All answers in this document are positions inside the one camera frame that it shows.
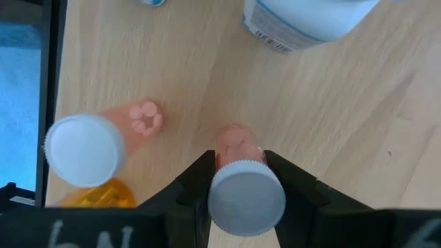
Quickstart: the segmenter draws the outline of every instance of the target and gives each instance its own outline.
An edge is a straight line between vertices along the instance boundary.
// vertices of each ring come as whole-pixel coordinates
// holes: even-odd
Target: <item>barcode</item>
[[[293,50],[290,48],[285,47],[284,45],[280,44],[279,42],[269,38],[266,34],[262,33],[261,31],[257,30],[256,32],[257,37],[266,44],[270,45],[276,50],[279,50],[281,52],[292,52]]]

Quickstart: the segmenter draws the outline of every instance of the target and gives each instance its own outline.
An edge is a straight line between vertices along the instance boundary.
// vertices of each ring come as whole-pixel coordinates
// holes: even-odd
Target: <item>wood grain surface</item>
[[[373,207],[441,208],[441,1],[382,1],[347,37],[283,55],[241,24],[237,0],[69,1],[57,118],[149,97],[165,131],[118,177],[139,202],[224,125]],[[48,204],[74,190],[50,174]],[[210,247],[277,247],[273,231]]]

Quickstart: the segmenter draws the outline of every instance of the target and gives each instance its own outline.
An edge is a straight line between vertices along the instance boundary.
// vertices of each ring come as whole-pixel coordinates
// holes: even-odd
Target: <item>white plastic bottle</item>
[[[293,50],[338,40],[380,0],[245,0],[243,23],[274,49]]]

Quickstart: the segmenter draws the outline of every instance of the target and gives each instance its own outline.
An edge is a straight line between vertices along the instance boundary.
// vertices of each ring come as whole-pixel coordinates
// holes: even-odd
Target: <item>blue surface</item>
[[[0,25],[0,36],[5,31]],[[0,187],[14,182],[35,190],[41,50],[29,47],[0,46]]]

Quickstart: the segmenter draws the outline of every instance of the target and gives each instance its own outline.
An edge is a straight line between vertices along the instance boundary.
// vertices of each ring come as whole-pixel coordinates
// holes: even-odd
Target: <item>bottle label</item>
[[[244,13],[243,23],[260,40],[283,53],[325,42],[295,29],[274,14],[260,0],[254,2],[251,13]]]

